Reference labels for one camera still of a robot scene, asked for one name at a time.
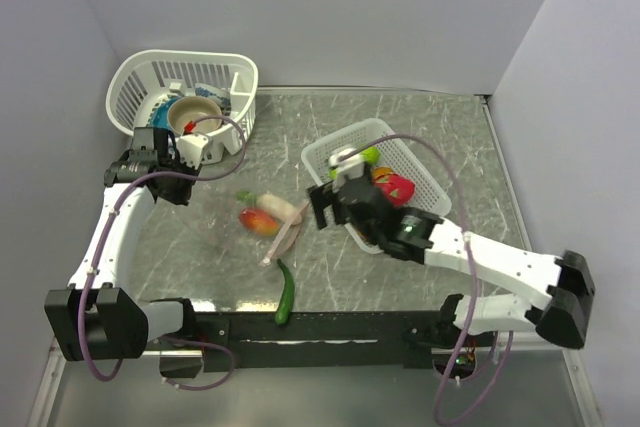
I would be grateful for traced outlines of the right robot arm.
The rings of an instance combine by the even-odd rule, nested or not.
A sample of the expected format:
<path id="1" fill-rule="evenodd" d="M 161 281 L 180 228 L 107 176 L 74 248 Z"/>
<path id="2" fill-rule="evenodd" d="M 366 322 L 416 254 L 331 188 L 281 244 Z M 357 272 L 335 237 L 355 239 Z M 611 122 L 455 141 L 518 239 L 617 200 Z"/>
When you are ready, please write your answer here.
<path id="1" fill-rule="evenodd" d="M 585 346 L 596 287 L 582 254 L 539 254 L 466 233 L 444 217 L 394 206 L 364 177 L 340 188 L 313 186 L 307 194 L 320 229 L 326 228 L 330 209 L 336 224 L 350 225 L 392 258 L 450 269 L 504 289 L 500 296 L 459 298 L 454 311 L 437 322 L 445 343 L 513 331 L 535 332 L 562 348 Z"/>

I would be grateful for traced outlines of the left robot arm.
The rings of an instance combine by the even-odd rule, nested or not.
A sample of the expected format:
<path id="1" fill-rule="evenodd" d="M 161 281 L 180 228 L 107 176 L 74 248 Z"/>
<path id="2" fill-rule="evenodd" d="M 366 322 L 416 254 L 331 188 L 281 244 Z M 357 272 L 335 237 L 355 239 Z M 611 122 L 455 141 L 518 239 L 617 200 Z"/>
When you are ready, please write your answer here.
<path id="1" fill-rule="evenodd" d="M 163 336 L 178 349 L 197 340 L 190 300 L 138 304 L 128 293 L 142 227 L 158 200 L 188 204 L 203 153 L 204 134 L 177 137 L 142 127 L 104 174 L 102 209 L 90 245 L 67 286 L 48 292 L 44 309 L 64 358 L 135 359 Z"/>

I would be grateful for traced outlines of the red fake strawberry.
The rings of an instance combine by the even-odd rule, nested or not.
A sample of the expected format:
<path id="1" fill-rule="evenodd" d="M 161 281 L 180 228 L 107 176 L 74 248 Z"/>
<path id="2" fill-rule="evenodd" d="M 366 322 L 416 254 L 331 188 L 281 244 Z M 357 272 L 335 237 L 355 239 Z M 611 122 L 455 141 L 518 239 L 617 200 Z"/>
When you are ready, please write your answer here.
<path id="1" fill-rule="evenodd" d="M 372 175 L 372 179 L 374 184 L 395 207 L 408 204 L 414 196 L 415 184 L 410 179 L 394 171 L 390 175 L 377 178 L 374 178 Z"/>

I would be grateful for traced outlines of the green fake chili pepper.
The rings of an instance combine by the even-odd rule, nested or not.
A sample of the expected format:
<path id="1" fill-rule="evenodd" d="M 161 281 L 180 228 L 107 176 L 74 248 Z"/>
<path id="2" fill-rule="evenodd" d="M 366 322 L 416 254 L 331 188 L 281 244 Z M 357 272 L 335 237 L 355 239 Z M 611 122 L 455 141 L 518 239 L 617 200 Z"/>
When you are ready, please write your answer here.
<path id="1" fill-rule="evenodd" d="M 284 285 L 280 296 L 279 304 L 274 314 L 274 321 L 282 326 L 288 322 L 295 299 L 295 284 L 293 276 L 286 264 L 278 259 L 277 265 L 283 275 Z"/>

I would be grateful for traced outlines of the clear zip top bag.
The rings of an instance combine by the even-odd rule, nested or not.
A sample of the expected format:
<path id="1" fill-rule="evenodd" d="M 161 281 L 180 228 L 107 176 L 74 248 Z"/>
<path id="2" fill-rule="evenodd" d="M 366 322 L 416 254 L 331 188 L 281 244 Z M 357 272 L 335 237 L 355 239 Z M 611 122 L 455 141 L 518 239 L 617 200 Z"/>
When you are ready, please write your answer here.
<path id="1" fill-rule="evenodd" d="M 227 180 L 198 185 L 184 223 L 216 262 L 269 266 L 295 243 L 306 209 L 305 202 Z"/>

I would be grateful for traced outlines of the white perforated rectangular basket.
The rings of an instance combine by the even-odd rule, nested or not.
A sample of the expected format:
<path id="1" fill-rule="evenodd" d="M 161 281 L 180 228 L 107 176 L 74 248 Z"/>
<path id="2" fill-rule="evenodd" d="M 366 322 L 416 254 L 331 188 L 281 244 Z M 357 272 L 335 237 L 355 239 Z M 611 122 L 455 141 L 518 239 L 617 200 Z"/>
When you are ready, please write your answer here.
<path id="1" fill-rule="evenodd" d="M 303 148 L 301 160 L 317 185 L 330 181 L 329 158 L 335 151 L 346 147 L 361 147 L 378 138 L 390 136 L 394 131 L 380 119 L 366 119 L 341 128 Z M 408 178 L 415 184 L 415 191 L 408 205 L 446 216 L 451 210 L 451 200 L 421 161 L 401 139 L 389 140 L 376 146 L 378 167 L 390 168 L 395 174 Z"/>

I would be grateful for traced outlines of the brown fake food piece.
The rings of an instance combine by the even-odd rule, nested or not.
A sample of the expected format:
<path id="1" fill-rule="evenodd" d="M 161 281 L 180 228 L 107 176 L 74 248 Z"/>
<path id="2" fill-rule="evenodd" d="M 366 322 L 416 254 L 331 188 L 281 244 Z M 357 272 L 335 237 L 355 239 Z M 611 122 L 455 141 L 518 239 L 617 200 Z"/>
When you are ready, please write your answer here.
<path id="1" fill-rule="evenodd" d="M 380 176 L 387 176 L 393 173 L 393 170 L 389 167 L 376 167 L 373 171 L 372 171 L 372 175 L 374 178 L 380 177 Z"/>

